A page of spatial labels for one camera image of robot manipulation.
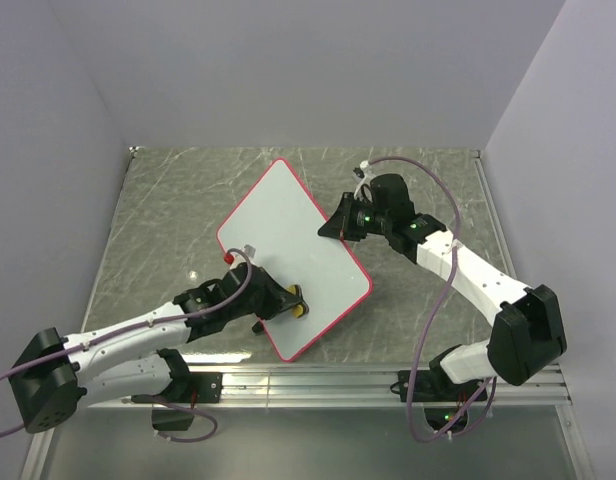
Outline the yellow and black eraser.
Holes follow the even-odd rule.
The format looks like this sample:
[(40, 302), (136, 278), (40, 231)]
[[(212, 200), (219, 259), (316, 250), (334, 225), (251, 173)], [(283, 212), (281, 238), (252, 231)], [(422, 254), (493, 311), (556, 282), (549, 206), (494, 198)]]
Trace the yellow and black eraser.
[(307, 315), (309, 307), (304, 300), (301, 287), (298, 284), (293, 284), (287, 288), (287, 291), (295, 297), (294, 304), (290, 309), (293, 317), (299, 319)]

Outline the red-framed whiteboard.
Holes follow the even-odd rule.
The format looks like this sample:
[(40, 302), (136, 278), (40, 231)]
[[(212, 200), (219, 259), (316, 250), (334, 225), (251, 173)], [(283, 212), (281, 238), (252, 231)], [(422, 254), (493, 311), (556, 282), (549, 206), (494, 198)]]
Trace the red-framed whiteboard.
[(301, 287), (309, 311), (267, 321), (278, 357), (296, 360), (373, 290), (373, 282), (342, 241), (322, 238), (327, 215), (283, 158), (275, 160), (217, 230), (223, 250), (249, 245), (254, 263), (279, 284)]

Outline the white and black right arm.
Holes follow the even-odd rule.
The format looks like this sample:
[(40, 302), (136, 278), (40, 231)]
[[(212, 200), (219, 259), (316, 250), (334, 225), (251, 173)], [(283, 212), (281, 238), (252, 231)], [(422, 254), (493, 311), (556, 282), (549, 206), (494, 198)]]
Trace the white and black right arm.
[(319, 228), (321, 237), (358, 242), (368, 235), (443, 280), (468, 300), (491, 326), (488, 340), (459, 345), (429, 364), (429, 386), (443, 400), (472, 380), (499, 377), (519, 386), (567, 350), (557, 295), (532, 288), (499, 271), (460, 241), (434, 216), (419, 213), (398, 174), (362, 181), (343, 193)]

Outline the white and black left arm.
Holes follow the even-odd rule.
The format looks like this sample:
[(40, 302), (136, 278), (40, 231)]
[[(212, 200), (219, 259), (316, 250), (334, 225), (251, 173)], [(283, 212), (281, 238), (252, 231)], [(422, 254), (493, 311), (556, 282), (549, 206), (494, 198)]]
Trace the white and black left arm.
[(263, 268), (240, 263), (221, 279), (114, 327), (62, 336), (36, 334), (8, 378), (23, 427), (54, 428), (78, 409), (121, 397), (187, 401), (193, 380), (178, 348), (236, 319), (267, 321), (308, 311), (298, 285), (281, 286)]

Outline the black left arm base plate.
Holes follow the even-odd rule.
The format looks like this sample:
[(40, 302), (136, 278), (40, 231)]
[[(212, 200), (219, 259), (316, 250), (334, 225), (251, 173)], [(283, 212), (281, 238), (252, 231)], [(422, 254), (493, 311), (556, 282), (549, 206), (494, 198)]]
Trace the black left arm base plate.
[(133, 403), (150, 403), (153, 397), (169, 403), (216, 404), (220, 401), (223, 374), (220, 372), (193, 372), (185, 379), (173, 380), (163, 392), (131, 397)]

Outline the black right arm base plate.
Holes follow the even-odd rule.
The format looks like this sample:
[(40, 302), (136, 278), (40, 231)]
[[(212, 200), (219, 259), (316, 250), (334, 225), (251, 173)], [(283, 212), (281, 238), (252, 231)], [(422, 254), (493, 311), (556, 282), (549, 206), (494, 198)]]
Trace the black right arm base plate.
[[(397, 381), (389, 387), (390, 392), (398, 395), (402, 403), (407, 400), (409, 380), (410, 371), (400, 370), (397, 372)], [(480, 384), (480, 380), (455, 384), (442, 370), (418, 370), (412, 401), (416, 403), (455, 402), (459, 404), (467, 401), (478, 390)]]

